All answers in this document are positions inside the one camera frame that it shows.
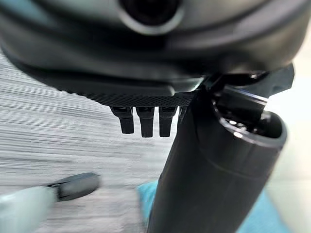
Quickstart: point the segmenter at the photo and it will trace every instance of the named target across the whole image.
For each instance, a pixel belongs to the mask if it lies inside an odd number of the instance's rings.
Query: black pole
[[[275,114],[262,135],[223,119],[198,97],[166,162],[147,233],[233,233],[261,193],[286,141]]]

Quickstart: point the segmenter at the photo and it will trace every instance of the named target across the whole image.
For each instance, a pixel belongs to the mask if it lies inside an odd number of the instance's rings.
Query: gray floor
[[[58,92],[17,71],[0,55],[0,194],[95,171],[94,194],[59,203],[38,233],[140,233],[137,185],[156,179],[170,138],[123,135],[108,107]]]

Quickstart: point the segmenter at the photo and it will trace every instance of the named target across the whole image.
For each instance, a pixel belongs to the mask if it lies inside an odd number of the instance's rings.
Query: round opening
[[[181,0],[120,0],[124,10],[137,22],[148,25],[163,25],[172,19]]]

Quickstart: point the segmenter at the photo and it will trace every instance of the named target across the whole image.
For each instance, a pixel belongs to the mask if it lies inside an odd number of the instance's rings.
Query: textured black surface
[[[177,93],[173,97],[166,96],[134,96],[134,95],[105,95],[105,94],[81,94],[100,104],[123,107],[167,107],[167,106],[189,106],[194,93]]]

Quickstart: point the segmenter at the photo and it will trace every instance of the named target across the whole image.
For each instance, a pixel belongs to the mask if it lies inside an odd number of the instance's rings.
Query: teal cloth
[[[145,224],[148,222],[156,196],[157,183],[157,181],[149,182],[137,188]],[[237,233],[290,233],[290,231],[281,221],[268,195],[263,191]]]

